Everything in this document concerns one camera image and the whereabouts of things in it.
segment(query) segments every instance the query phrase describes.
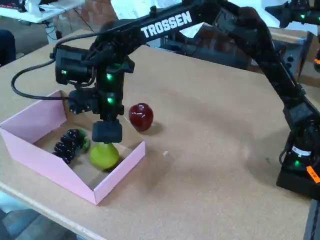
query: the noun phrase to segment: brick wall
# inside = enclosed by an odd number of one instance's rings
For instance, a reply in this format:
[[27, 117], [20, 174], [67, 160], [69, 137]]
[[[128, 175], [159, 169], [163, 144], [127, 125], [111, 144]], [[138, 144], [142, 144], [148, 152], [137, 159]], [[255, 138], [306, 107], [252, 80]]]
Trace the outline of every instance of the brick wall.
[[[75, 8], [75, 10], [83, 17], [90, 27], [93, 28], [94, 31], [99, 30], [104, 23], [118, 19], [110, 0], [85, 0], [85, 4]], [[68, 14], [64, 13], [62, 15], [65, 19], [59, 21], [61, 21], [63, 26], [66, 26], [66, 28], [68, 28], [70, 18], [73, 29], [89, 30], [87, 25], [74, 10], [70, 10], [68, 11]]]

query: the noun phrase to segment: pink cardboard tray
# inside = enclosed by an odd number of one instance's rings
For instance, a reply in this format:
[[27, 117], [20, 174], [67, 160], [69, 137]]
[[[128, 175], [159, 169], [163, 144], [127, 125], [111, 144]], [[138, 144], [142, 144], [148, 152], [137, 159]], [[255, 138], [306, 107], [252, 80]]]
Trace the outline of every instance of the pink cardboard tray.
[[[56, 91], [51, 96], [62, 94]], [[70, 128], [81, 128], [91, 137], [92, 124], [99, 116], [89, 112], [73, 115], [65, 109], [61, 100], [37, 101], [0, 123], [0, 132], [14, 160], [97, 205], [144, 157], [146, 145], [127, 119], [120, 116], [123, 139], [114, 146], [121, 162], [114, 170], [104, 172], [94, 167], [89, 153], [77, 156], [67, 165], [51, 154], [55, 143]]]

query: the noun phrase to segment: white desk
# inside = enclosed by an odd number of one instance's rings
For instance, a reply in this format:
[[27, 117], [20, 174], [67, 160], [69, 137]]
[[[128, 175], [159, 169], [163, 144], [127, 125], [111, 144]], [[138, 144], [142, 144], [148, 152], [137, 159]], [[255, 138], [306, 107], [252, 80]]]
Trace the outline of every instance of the white desk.
[[18, 12], [16, 9], [2, 8], [0, 7], [0, 16], [18, 19], [22, 21], [27, 21], [30, 23], [41, 23], [43, 21], [48, 21], [48, 25], [45, 31], [48, 35], [48, 42], [55, 42], [57, 39], [55, 25], [52, 23], [52, 18], [66, 12], [70, 9], [81, 6], [85, 3], [85, 0], [59, 0], [57, 2], [52, 2], [50, 5], [43, 4], [44, 10], [41, 12], [40, 16], [32, 15], [29, 12]]

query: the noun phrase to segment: electronic equipment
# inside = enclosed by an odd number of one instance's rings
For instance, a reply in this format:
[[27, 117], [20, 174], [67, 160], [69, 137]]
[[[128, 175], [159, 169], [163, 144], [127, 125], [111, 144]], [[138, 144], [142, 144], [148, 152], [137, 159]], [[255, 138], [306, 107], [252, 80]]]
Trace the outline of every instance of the electronic equipment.
[[[56, 2], [57, 0], [41, 0], [40, 4], [49, 4]], [[0, 0], [0, 8], [16, 9], [21, 13], [26, 12], [25, 8], [26, 0]]]
[[[290, 133], [279, 156], [282, 167], [277, 185], [320, 200], [320, 113], [275, 49], [269, 28], [254, 8], [238, 7], [226, 0], [184, 0], [162, 10], [153, 6], [144, 17], [114, 21], [103, 26], [100, 32], [58, 41], [50, 61], [20, 71], [13, 77], [11, 87], [27, 98], [68, 100], [74, 114], [87, 111], [99, 114], [101, 121], [93, 125], [92, 139], [120, 142], [122, 126], [117, 116], [124, 114], [124, 75], [133, 73], [135, 68], [128, 55], [152, 39], [202, 22], [232, 38], [252, 57], [284, 104]], [[89, 49], [64, 45], [89, 37], [97, 37]], [[15, 82], [21, 74], [53, 62], [56, 62], [57, 83], [75, 86], [69, 97], [34, 96], [17, 90]]]

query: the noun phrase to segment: black cable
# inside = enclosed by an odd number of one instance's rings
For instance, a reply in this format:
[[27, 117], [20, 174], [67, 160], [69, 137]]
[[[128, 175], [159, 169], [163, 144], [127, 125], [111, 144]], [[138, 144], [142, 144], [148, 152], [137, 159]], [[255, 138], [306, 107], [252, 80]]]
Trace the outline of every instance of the black cable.
[[58, 40], [57, 38], [53, 38], [51, 37], [49, 34], [53, 33], [54, 31], [56, 31], [56, 26], [54, 26], [53, 30], [51, 32], [47, 32], [47, 37], [51, 38], [52, 40]]
[[286, 153], [286, 148], [283, 149], [283, 151], [279, 155], [279, 163], [282, 165], [284, 162], [282, 161], [282, 157]]
[[319, 209], [320, 209], [320, 202], [316, 202], [316, 207], [314, 211], [314, 217], [313, 217], [313, 224], [312, 224], [312, 230], [311, 230], [311, 235], [310, 235], [310, 240], [315, 239], [315, 234], [316, 234], [316, 229], [317, 229], [317, 222], [319, 218]]
[[71, 25], [71, 21], [70, 21], [70, 14], [66, 9], [64, 9], [63, 7], [53, 6], [53, 5], [52, 5], [52, 7], [46, 7], [46, 6], [42, 6], [42, 5], [39, 6], [39, 7], [40, 8], [44, 8], [44, 9], [62, 9], [62, 10], [64, 10], [66, 12], [66, 14], [68, 14], [68, 21], [69, 21], [70, 31], [73, 33], [73, 29], [72, 29], [72, 25]]
[[82, 19], [82, 21], [90, 28], [90, 30], [92, 31], [92, 32], [94, 32], [94, 30], [90, 27], [90, 25], [84, 20], [84, 18], [81, 16], [81, 14], [74, 8], [73, 9], [75, 12], [76, 12], [76, 14], [78, 14], [79, 15], [79, 17]]
[[30, 95], [30, 94], [27, 94], [27, 93], [23, 93], [23, 92], [19, 91], [16, 88], [16, 86], [15, 86], [16, 80], [22, 74], [30, 72], [30, 71], [33, 71], [33, 70], [36, 70], [36, 69], [40, 69], [40, 68], [46, 67], [46, 66], [54, 63], [55, 61], [56, 61], [55, 59], [51, 59], [48, 62], [39, 64], [39, 65], [36, 65], [36, 66], [31, 66], [31, 67], [28, 67], [28, 68], [23, 69], [20, 72], [18, 72], [11, 80], [11, 88], [12, 88], [12, 90], [16, 94], [18, 94], [19, 96], [24, 97], [24, 98], [28, 98], [28, 99], [36, 99], [36, 100], [72, 100], [75, 104], [77, 104], [78, 106], [81, 107], [81, 105], [75, 99], [67, 97], [67, 96], [35, 96], [35, 95]]

